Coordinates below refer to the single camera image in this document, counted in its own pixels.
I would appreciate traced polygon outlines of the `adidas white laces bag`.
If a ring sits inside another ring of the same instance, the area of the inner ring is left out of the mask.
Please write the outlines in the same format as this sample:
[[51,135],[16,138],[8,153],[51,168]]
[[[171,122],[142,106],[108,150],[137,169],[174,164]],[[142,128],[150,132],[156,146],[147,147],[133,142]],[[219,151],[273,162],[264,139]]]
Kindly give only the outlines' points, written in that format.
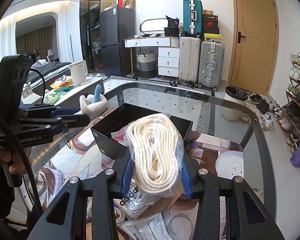
[[134,179],[130,182],[128,193],[122,199],[114,199],[115,220],[121,226],[126,220],[139,218],[148,206],[142,202],[142,196]]

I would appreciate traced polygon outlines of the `white plush toy blue horn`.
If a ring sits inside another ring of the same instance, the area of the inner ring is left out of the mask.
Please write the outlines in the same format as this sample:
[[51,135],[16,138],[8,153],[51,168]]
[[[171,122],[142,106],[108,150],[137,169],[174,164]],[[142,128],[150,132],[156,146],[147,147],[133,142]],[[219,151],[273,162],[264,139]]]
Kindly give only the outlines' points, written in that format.
[[100,116],[107,107],[107,99],[101,94],[101,88],[101,85],[96,85],[93,95],[79,97],[81,113],[88,115],[91,119]]

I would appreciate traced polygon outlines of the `red and white plastic bag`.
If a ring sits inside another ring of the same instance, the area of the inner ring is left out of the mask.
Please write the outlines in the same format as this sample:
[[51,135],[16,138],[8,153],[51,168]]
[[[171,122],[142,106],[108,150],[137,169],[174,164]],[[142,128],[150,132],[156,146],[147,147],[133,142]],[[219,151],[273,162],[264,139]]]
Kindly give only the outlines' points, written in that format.
[[126,138],[127,126],[121,128],[117,132],[111,133],[111,138],[121,145],[128,147],[128,139]]

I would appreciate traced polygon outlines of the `white printed plastic pouch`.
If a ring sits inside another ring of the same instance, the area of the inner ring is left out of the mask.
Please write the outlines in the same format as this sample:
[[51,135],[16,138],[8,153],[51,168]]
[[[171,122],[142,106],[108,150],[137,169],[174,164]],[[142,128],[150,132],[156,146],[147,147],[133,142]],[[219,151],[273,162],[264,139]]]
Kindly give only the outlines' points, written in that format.
[[137,240],[172,240],[168,234],[160,213],[148,217],[126,221],[121,226],[131,239]]

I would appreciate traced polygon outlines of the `black cardboard storage box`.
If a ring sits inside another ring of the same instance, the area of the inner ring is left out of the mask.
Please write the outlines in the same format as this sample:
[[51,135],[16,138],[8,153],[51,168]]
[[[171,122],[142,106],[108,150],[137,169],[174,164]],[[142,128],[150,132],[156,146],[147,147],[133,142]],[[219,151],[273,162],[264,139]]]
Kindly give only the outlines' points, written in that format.
[[[166,113],[124,103],[97,122],[91,131],[102,153],[120,159],[130,150],[138,164],[163,160],[181,166],[184,140],[193,122]],[[127,126],[128,147],[111,138],[111,133]]]

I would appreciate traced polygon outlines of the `grey side cabinet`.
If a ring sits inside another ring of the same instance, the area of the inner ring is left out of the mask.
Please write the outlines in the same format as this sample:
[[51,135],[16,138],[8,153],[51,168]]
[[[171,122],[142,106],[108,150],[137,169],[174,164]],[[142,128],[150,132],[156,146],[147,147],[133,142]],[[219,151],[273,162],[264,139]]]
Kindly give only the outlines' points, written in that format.
[[[83,85],[74,87],[70,91],[66,92],[64,95],[61,95],[57,101],[54,102],[54,106],[60,106],[62,108],[80,108],[79,97],[81,95],[94,94],[95,87],[97,85],[101,86],[101,94],[104,93],[104,84],[102,76],[92,76],[87,77],[87,82]],[[30,94],[25,99],[22,99],[23,104],[37,104],[41,103],[42,96],[35,93]]]

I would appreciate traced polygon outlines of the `woven laundry basket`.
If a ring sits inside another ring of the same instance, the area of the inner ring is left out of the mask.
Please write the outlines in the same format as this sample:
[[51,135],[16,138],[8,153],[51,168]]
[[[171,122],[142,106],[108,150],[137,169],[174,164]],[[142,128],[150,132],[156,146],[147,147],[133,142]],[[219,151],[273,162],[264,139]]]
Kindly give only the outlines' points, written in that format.
[[138,75],[142,79],[151,79],[157,75],[157,56],[154,51],[145,54],[139,51],[137,54]]

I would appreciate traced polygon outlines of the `wooden shoe rack with shoes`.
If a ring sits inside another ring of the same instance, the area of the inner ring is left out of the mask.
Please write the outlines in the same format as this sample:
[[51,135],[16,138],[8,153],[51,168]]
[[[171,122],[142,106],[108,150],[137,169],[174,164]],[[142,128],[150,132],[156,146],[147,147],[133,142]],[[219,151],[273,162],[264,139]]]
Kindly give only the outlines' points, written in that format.
[[292,153],[300,147],[300,52],[291,54],[290,83],[286,89],[287,104],[276,111],[277,123]]

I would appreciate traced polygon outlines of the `white vanity desk with drawers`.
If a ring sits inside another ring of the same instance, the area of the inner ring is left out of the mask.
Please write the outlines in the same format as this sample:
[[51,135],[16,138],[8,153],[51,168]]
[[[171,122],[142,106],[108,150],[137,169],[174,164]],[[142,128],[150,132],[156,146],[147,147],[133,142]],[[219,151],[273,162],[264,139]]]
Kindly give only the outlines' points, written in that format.
[[124,40],[125,47],[137,48],[149,54],[154,51],[157,56],[157,76],[178,78],[179,76],[179,38],[177,37],[134,37]]

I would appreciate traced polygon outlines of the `silver aluminium suitcase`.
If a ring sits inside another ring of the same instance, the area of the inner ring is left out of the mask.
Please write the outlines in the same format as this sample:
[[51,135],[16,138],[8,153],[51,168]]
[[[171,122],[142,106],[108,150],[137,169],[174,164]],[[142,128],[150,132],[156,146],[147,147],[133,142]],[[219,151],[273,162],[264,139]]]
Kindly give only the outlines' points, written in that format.
[[203,87],[217,90],[224,60],[224,45],[203,41],[200,47],[198,82]]

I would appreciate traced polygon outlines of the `white hard suitcase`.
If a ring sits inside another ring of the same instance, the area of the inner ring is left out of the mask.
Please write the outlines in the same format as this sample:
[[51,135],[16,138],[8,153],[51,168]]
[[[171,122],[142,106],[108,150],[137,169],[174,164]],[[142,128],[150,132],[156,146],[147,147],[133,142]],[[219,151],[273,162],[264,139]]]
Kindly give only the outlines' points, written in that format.
[[194,37],[180,38],[179,79],[197,82],[201,40]]

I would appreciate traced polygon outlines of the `oval vanity mirror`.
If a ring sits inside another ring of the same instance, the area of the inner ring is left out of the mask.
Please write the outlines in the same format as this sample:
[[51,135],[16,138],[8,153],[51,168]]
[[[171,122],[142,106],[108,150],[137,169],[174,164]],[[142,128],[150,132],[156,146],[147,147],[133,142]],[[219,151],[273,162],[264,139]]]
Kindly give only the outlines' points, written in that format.
[[148,19],[140,23],[140,33],[146,34],[164,34],[165,28],[168,26],[168,20],[166,18],[154,18]]

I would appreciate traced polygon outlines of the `black handbag on desk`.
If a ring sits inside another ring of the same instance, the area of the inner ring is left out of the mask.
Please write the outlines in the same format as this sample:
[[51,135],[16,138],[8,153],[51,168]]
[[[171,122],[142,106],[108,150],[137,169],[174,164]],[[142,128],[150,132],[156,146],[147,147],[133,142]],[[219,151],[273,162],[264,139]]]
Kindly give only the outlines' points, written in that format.
[[166,16],[168,21],[167,27],[164,28],[165,36],[178,37],[179,36],[179,19]]

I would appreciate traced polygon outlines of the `stack of shoe boxes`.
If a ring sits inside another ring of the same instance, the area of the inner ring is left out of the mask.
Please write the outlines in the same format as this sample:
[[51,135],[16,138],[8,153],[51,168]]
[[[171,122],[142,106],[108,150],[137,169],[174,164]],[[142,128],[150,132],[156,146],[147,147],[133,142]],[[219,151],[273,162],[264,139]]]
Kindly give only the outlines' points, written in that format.
[[219,29],[219,18],[212,10],[203,10],[204,41],[221,43],[222,35]]

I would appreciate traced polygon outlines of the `wooden door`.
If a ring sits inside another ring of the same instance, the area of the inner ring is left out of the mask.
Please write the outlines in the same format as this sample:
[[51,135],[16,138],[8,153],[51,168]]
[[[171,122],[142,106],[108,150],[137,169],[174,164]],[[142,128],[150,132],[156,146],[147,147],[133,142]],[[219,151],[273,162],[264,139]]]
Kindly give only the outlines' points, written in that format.
[[234,0],[234,38],[228,84],[268,95],[279,46],[275,0]]

